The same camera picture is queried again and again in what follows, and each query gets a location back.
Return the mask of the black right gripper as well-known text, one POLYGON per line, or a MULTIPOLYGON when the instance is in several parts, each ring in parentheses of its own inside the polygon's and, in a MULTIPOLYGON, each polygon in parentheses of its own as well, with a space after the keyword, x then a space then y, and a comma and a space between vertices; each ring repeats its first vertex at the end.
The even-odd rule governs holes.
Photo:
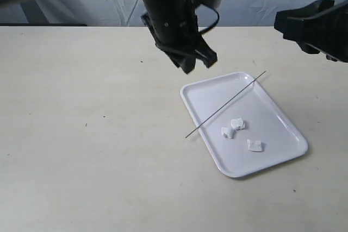
POLYGON ((286 40, 325 53, 327 60, 347 62, 347 1, 334 4, 335 0, 317 0, 305 7, 278 11, 274 28, 281 33, 285 30, 286 40), (310 18, 331 7, 326 22, 310 18))

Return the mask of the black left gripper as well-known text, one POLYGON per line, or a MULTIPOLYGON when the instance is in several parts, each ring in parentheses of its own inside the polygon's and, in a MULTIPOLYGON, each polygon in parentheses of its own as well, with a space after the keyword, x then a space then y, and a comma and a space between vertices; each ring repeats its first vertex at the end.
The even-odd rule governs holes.
POLYGON ((202 0, 142 0, 146 13, 143 23, 150 30, 156 46, 185 74, 194 70, 196 59, 206 68, 218 60, 198 29, 195 9, 202 0))

